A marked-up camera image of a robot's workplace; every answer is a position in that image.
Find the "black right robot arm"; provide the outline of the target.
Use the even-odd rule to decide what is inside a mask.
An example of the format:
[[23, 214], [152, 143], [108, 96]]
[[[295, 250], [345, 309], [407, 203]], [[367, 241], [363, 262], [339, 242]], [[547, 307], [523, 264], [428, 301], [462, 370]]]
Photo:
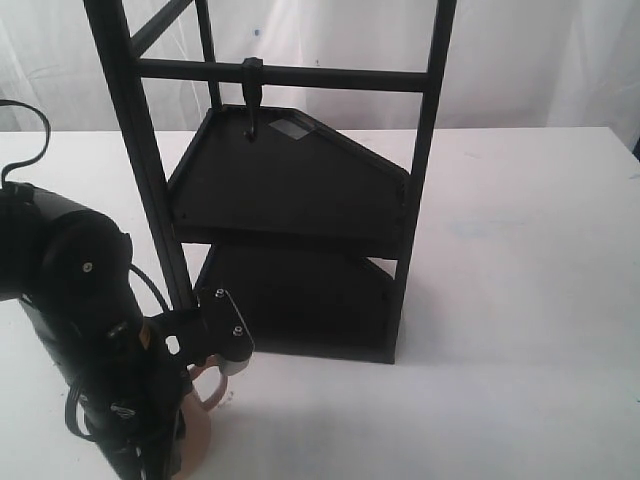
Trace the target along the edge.
[[68, 430], [122, 479], [169, 479], [191, 384], [140, 310], [132, 256], [106, 215], [30, 184], [2, 188], [1, 296], [19, 302], [67, 383]]

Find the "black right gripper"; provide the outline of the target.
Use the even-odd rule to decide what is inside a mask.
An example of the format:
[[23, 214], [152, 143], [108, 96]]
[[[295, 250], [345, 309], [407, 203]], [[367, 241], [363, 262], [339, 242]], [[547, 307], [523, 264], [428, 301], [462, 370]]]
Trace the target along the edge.
[[106, 313], [100, 339], [97, 445], [119, 476], [174, 476], [186, 468], [185, 397], [197, 309], [145, 317]]

